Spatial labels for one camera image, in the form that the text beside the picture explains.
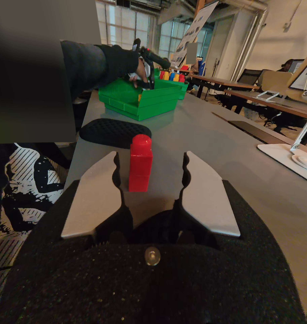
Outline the framed display board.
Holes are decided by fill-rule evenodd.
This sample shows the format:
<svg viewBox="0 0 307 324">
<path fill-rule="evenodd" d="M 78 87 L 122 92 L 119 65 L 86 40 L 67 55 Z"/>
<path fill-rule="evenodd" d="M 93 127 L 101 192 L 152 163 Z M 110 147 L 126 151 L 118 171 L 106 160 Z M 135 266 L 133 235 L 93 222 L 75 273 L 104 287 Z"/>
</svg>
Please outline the framed display board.
<svg viewBox="0 0 307 324">
<path fill-rule="evenodd" d="M 295 70 L 288 81 L 288 88 L 293 90 L 307 91 L 307 57 Z"/>
</svg>

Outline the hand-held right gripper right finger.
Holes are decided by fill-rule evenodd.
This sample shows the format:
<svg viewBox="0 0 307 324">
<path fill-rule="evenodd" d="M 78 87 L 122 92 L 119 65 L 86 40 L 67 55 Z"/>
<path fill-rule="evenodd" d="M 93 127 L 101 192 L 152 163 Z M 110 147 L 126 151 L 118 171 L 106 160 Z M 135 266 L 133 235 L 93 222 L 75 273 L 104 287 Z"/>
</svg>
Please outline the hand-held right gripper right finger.
<svg viewBox="0 0 307 324">
<path fill-rule="evenodd" d="M 180 203 L 190 217 L 212 233 L 240 237 L 221 176 L 193 152 L 184 153 Z"/>
</svg>

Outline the black wrist rest pad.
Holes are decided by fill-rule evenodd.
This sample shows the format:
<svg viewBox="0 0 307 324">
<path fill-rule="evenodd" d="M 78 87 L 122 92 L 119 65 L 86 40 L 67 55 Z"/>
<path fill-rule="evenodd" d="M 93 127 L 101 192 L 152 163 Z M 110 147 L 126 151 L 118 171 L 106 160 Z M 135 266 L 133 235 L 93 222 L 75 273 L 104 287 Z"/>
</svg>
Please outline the black wrist rest pad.
<svg viewBox="0 0 307 324">
<path fill-rule="evenodd" d="M 143 125 L 108 118 L 95 119 L 79 130 L 79 137 L 87 142 L 122 149 L 130 149 L 133 138 L 139 134 L 152 136 Z"/>
</svg>

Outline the person's right hand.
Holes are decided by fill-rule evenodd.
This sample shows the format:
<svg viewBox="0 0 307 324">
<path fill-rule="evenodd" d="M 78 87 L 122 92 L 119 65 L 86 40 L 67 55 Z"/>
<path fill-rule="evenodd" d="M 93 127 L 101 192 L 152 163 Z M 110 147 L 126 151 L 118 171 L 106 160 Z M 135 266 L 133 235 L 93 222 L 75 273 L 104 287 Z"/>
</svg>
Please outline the person's right hand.
<svg viewBox="0 0 307 324">
<path fill-rule="evenodd" d="M 179 212 L 166 210 L 160 212 L 133 229 L 130 244 L 174 244 L 178 237 Z"/>
</svg>

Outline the white desk stand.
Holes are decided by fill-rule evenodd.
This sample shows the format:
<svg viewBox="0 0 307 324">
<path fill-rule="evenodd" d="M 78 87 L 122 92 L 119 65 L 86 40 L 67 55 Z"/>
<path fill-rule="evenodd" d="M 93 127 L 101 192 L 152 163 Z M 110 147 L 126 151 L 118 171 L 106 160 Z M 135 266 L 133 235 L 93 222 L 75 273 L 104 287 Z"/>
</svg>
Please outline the white desk stand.
<svg viewBox="0 0 307 324">
<path fill-rule="evenodd" d="M 302 138 L 306 133 L 307 122 L 291 146 L 288 144 L 260 144 L 257 148 L 307 180 L 307 152 L 300 149 Z"/>
</svg>

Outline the red mega block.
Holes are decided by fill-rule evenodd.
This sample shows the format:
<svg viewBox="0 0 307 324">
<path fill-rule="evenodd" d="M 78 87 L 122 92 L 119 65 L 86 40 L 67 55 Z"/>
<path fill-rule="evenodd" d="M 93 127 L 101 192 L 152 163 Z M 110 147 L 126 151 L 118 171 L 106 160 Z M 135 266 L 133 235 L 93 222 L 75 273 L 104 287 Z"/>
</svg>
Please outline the red mega block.
<svg viewBox="0 0 307 324">
<path fill-rule="evenodd" d="M 129 192 L 147 192 L 150 176 L 139 176 L 131 173 L 128 180 Z"/>
<path fill-rule="evenodd" d="M 130 145 L 130 173 L 148 177 L 151 174 L 153 153 L 151 138 L 144 134 L 136 135 Z"/>
</svg>

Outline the white poster board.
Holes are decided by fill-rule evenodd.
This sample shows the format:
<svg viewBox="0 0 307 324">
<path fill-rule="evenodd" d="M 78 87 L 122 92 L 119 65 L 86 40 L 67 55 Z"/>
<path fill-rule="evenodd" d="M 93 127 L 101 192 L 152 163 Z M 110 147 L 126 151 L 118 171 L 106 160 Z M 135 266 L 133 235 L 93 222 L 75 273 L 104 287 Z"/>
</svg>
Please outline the white poster board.
<svg viewBox="0 0 307 324">
<path fill-rule="evenodd" d="M 203 6 L 205 1 L 198 1 L 199 10 L 195 11 L 195 16 L 192 24 L 184 34 L 180 44 L 174 52 L 171 59 L 171 68 L 179 70 L 184 63 L 195 64 L 197 54 L 196 38 L 203 28 L 205 22 L 212 14 L 219 1 L 208 1 L 206 6 Z"/>
</svg>

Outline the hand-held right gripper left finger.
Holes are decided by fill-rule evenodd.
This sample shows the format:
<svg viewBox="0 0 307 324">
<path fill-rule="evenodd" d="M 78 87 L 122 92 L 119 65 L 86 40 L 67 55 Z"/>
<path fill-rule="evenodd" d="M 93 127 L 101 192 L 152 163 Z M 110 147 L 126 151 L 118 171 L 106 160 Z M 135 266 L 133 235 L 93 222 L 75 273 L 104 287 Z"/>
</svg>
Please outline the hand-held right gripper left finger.
<svg viewBox="0 0 307 324">
<path fill-rule="evenodd" d="M 61 237 L 109 239 L 112 232 L 130 234 L 130 210 L 120 189 L 118 152 L 112 151 L 81 177 Z"/>
</svg>

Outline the beige chair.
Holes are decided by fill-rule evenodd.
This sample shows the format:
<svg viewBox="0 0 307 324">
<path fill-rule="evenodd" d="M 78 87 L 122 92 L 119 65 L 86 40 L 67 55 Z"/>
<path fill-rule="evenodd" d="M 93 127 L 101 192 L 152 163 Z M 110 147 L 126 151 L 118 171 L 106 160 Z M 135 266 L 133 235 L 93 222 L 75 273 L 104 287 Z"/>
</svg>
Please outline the beige chair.
<svg viewBox="0 0 307 324">
<path fill-rule="evenodd" d="M 264 70 L 261 75 L 261 89 L 263 92 L 279 93 L 279 95 L 285 96 L 292 75 L 290 72 Z"/>
</svg>

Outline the black office chair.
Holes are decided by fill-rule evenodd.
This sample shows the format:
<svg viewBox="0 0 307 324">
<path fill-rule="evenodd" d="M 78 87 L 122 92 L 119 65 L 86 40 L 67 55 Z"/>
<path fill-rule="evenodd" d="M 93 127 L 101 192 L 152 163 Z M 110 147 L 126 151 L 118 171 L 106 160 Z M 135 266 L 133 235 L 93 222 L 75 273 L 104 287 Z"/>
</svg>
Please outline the black office chair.
<svg viewBox="0 0 307 324">
<path fill-rule="evenodd" d="M 262 70 L 244 69 L 237 82 L 254 86 L 257 83 L 262 72 Z"/>
</svg>

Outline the wooden top desk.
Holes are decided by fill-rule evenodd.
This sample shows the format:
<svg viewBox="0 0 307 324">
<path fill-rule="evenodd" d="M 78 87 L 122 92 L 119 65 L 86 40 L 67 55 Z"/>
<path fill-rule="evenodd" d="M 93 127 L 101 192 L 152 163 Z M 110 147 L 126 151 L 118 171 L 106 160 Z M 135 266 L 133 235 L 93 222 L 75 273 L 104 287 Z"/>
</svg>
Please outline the wooden top desk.
<svg viewBox="0 0 307 324">
<path fill-rule="evenodd" d="M 287 112 L 307 119 L 307 104 L 305 103 L 281 99 L 278 97 L 272 98 L 269 95 L 261 95 L 261 93 L 258 92 L 234 91 L 234 90 L 224 90 L 224 92 L 232 96 L 236 96 L 248 101 L 256 102 L 261 105 L 271 107 L 276 110 Z"/>
<path fill-rule="evenodd" d="M 245 83 L 225 80 L 225 79 L 219 79 L 219 78 L 213 78 L 213 77 L 204 77 L 200 75 L 194 75 L 190 73 L 188 77 L 191 77 L 192 79 L 200 80 L 199 82 L 199 89 L 197 92 L 197 98 L 201 98 L 203 88 L 211 88 L 212 84 L 217 84 L 219 87 L 217 87 L 217 91 L 224 91 L 226 89 L 240 89 L 240 90 L 256 90 L 259 89 L 256 85 L 249 85 Z"/>
</svg>

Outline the cluster of colourful mega blocks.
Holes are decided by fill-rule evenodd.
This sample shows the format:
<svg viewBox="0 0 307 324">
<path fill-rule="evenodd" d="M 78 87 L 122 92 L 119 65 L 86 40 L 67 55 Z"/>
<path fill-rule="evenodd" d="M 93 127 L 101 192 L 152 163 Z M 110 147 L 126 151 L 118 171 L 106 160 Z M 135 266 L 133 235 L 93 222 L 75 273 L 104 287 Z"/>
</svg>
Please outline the cluster of colourful mega blocks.
<svg viewBox="0 0 307 324">
<path fill-rule="evenodd" d="M 185 75 L 176 72 L 161 71 L 159 79 L 174 83 L 185 83 Z"/>
</svg>

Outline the person's left forearm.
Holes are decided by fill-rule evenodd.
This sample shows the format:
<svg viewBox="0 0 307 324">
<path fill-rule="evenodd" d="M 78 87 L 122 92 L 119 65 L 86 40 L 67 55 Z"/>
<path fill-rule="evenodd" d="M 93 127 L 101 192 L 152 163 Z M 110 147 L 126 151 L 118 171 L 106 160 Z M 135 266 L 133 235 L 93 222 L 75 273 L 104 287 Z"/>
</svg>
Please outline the person's left forearm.
<svg viewBox="0 0 307 324">
<path fill-rule="evenodd" d="M 66 75 L 74 102 L 83 91 L 105 87 L 136 71 L 137 53 L 118 45 L 93 45 L 60 40 Z"/>
</svg>

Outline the green plastic bin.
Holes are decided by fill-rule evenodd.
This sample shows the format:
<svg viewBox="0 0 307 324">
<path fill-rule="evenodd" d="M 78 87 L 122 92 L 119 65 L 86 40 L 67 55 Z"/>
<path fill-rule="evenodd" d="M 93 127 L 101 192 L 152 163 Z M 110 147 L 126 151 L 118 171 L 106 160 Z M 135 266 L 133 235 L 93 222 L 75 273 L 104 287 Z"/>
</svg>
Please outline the green plastic bin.
<svg viewBox="0 0 307 324">
<path fill-rule="evenodd" d="M 187 88 L 188 88 L 188 83 L 184 83 L 184 82 L 175 82 L 175 81 L 171 81 L 171 80 L 164 80 L 164 79 L 160 79 L 159 76 L 154 76 L 155 78 L 155 81 L 161 81 L 161 82 L 164 82 L 164 83 L 169 83 L 169 84 L 173 84 L 173 85 L 176 85 L 178 87 L 180 87 L 180 92 L 179 92 L 179 97 L 178 97 L 178 100 L 183 100 L 184 99 L 184 96 L 185 96 L 185 93 L 187 91 Z"/>
<path fill-rule="evenodd" d="M 133 83 L 118 79 L 98 91 L 105 108 L 136 121 L 172 111 L 176 108 L 180 87 L 155 81 L 153 90 L 135 88 Z"/>
</svg>

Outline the person's left hand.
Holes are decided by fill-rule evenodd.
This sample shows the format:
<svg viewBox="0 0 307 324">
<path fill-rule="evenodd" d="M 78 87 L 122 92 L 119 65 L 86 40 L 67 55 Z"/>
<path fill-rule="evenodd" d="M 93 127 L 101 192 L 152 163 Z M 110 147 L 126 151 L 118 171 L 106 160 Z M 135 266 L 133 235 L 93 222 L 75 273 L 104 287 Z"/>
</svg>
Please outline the person's left hand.
<svg viewBox="0 0 307 324">
<path fill-rule="evenodd" d="M 138 79 L 144 83 L 149 83 L 145 66 L 140 58 L 136 71 L 129 75 L 129 82 L 133 83 L 135 88 L 138 88 Z"/>
</svg>

